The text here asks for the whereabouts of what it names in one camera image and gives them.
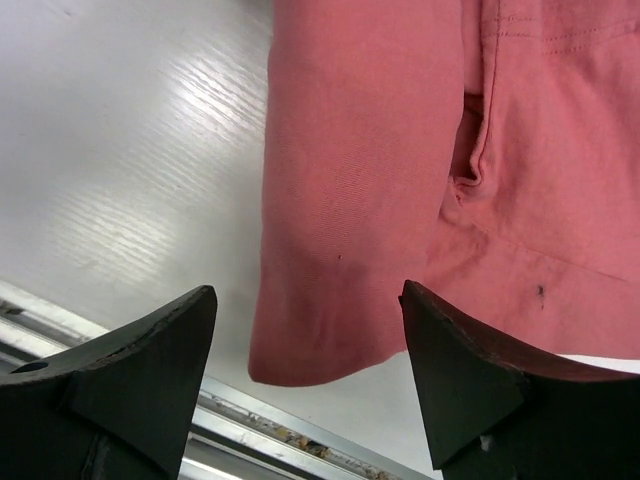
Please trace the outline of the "red t shirt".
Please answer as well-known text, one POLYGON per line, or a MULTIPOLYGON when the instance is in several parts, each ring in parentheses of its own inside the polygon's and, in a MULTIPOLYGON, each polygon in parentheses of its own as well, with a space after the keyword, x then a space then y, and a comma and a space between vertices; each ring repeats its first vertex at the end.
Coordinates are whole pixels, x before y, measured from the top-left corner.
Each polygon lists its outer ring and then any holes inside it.
POLYGON ((639 356, 635 1, 277 1, 252 380, 402 352, 414 280, 557 354, 639 356))

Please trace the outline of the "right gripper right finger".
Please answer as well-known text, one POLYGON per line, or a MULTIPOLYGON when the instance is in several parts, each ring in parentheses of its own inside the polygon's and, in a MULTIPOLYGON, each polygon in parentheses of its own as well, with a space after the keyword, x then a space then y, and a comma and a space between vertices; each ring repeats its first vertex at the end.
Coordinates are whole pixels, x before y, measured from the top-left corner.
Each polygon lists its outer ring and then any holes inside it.
POLYGON ((408 281, 404 331, 447 479, 635 479, 639 377, 524 343, 408 281))

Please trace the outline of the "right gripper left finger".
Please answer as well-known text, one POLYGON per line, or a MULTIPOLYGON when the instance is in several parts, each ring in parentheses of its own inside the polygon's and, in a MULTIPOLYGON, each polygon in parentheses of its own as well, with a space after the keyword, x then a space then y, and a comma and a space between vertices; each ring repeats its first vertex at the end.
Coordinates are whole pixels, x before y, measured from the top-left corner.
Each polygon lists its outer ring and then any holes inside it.
POLYGON ((216 311, 200 286, 2 375, 2 478, 177 478, 216 311))

